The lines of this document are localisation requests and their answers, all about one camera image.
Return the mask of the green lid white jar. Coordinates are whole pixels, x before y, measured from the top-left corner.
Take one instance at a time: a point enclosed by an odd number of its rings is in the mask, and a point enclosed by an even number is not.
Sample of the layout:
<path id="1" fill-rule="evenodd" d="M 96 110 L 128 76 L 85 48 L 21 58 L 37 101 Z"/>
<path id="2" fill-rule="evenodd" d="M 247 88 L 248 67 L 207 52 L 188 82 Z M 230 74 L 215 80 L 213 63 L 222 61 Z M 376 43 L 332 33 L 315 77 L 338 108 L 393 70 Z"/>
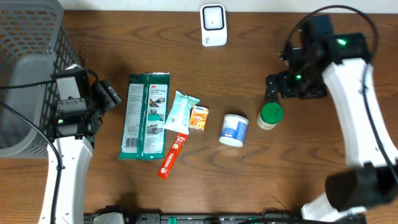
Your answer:
<path id="1" fill-rule="evenodd" d="M 266 103 L 257 116 L 257 124 L 265 130 L 273 129 L 283 118 L 284 112 L 277 103 Z"/>

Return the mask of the white blue label jar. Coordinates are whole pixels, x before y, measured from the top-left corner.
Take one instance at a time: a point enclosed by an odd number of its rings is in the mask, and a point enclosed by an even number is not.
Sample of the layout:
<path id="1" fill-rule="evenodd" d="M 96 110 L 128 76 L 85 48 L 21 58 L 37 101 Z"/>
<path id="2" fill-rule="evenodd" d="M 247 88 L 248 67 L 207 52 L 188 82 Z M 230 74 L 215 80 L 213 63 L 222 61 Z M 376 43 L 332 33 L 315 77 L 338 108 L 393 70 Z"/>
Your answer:
<path id="1" fill-rule="evenodd" d="M 249 121 L 235 114 L 226 114 L 219 142 L 231 147 L 243 147 Z"/>

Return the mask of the green white gloves packet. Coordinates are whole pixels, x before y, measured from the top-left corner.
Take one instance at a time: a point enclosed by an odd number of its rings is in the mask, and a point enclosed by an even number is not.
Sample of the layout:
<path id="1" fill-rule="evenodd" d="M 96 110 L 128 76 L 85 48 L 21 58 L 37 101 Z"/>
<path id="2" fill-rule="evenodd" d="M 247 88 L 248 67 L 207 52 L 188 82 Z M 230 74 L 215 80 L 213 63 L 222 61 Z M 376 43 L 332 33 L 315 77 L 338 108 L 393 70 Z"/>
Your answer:
<path id="1" fill-rule="evenodd" d="M 129 76 L 120 159 L 164 158 L 169 73 Z"/>

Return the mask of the small orange box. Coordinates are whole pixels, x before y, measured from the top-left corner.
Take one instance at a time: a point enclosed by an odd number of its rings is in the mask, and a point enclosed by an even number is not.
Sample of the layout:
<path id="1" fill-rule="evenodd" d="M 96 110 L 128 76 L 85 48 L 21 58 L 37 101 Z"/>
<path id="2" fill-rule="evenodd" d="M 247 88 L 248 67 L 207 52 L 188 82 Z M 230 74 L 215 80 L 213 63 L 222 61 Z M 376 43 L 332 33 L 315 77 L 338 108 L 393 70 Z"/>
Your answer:
<path id="1" fill-rule="evenodd" d="M 209 109 L 203 106 L 194 106 L 189 120 L 189 128 L 205 130 Z"/>

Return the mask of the light green snack packet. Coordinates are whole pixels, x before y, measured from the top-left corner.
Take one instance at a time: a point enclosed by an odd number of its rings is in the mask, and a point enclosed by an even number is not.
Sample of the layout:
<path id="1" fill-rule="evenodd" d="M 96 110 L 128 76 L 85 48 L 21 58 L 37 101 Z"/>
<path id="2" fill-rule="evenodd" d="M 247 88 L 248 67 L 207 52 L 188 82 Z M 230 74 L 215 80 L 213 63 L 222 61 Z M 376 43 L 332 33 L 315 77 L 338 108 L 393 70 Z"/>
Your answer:
<path id="1" fill-rule="evenodd" d="M 191 109 L 199 103 L 198 98 L 175 92 L 175 99 L 169 112 L 164 128 L 189 135 L 189 119 Z"/>

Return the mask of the red white snack packet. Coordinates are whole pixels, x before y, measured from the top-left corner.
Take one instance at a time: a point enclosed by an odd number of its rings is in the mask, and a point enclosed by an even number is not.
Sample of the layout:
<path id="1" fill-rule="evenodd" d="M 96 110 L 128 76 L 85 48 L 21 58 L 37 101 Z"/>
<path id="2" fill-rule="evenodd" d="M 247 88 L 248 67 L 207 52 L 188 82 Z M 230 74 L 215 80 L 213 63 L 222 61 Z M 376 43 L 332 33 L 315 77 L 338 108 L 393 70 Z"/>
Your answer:
<path id="1" fill-rule="evenodd" d="M 167 179 L 169 176 L 169 173 L 173 167 L 173 164 L 175 160 L 177 159 L 185 141 L 188 139 L 187 134 L 182 134 L 178 133 L 177 137 L 172 144 L 172 147 L 170 148 L 170 151 L 168 152 L 167 156 L 164 159 L 164 162 L 162 163 L 157 176 L 162 178 L 162 179 Z"/>

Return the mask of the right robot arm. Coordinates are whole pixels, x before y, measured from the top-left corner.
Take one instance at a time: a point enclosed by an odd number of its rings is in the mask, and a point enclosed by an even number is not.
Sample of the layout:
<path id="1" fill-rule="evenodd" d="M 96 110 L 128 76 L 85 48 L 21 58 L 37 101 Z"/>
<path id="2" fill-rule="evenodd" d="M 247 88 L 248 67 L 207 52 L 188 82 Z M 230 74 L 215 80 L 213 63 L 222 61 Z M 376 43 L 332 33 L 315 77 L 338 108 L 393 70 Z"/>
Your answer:
<path id="1" fill-rule="evenodd" d="M 331 96 L 345 142 L 347 171 L 329 176 L 325 191 L 301 209 L 304 220 L 336 222 L 397 197 L 397 149 L 373 83 L 373 52 L 364 35 L 334 32 L 326 15 L 310 14 L 295 27 L 300 47 L 286 43 L 288 69 L 266 78 L 266 103 L 257 123 L 270 130 L 282 119 L 281 98 Z"/>

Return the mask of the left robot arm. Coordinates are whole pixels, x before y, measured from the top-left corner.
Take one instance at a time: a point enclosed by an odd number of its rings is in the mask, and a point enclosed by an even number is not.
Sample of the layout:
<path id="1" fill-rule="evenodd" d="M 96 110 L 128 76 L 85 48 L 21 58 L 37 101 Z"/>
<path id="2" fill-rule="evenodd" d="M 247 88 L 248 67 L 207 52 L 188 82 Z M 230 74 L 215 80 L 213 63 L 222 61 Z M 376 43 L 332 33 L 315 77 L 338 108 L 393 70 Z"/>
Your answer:
<path id="1" fill-rule="evenodd" d="M 49 169 L 39 223 L 83 223 L 86 177 L 105 112 L 121 102 L 108 80 L 73 64 L 55 76 L 60 99 L 47 129 Z"/>

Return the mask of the white barcode scanner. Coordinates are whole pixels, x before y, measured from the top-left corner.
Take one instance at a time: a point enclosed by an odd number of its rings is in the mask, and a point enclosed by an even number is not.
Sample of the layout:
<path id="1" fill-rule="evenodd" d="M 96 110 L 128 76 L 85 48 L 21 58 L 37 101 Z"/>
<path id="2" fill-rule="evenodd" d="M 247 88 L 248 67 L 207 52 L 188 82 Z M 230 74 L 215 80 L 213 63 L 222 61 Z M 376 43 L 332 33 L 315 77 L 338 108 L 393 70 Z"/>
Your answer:
<path id="1" fill-rule="evenodd" d="M 226 9 L 221 4 L 207 4 L 200 9 L 201 42 L 204 47 L 227 43 Z"/>

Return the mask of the grey plastic mesh basket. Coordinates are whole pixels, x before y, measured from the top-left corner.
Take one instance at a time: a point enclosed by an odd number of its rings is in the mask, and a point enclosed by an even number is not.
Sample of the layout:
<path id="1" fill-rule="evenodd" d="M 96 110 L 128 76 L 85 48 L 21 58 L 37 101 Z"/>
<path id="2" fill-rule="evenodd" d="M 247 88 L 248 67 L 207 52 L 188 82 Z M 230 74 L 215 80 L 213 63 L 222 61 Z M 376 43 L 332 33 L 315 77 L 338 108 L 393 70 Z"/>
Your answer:
<path id="1" fill-rule="evenodd" d="M 1 0 L 1 101 L 42 131 L 60 99 L 55 75 L 80 64 L 57 0 Z"/>

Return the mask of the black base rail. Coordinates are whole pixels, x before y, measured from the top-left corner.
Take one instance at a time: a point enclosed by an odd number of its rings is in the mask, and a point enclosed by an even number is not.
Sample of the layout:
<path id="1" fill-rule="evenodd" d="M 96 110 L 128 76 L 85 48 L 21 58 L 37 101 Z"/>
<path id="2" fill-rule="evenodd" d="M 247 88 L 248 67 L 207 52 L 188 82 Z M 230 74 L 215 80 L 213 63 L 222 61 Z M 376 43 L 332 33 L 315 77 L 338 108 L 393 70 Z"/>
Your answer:
<path id="1" fill-rule="evenodd" d="M 95 213 L 83 215 L 83 223 L 125 224 L 237 224 L 237 223 L 311 223 L 299 215 L 269 208 L 263 213 L 134 213 L 119 206 L 106 206 Z"/>

